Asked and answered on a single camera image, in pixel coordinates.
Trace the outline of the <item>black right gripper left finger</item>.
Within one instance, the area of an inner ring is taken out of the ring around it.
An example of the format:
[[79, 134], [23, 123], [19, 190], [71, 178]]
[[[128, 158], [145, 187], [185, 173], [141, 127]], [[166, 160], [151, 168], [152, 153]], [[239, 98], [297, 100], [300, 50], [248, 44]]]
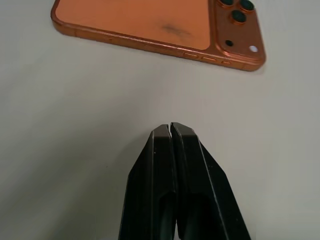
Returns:
[[129, 172], [118, 238], [174, 239], [177, 188], [172, 137], [162, 124], [151, 131]]

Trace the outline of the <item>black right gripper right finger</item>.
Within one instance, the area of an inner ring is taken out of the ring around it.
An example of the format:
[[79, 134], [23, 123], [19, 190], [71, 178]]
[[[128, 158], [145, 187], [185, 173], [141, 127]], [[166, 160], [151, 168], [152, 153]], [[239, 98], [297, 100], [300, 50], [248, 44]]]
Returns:
[[170, 125], [178, 180], [177, 230], [181, 240], [249, 240], [228, 178], [195, 131]]

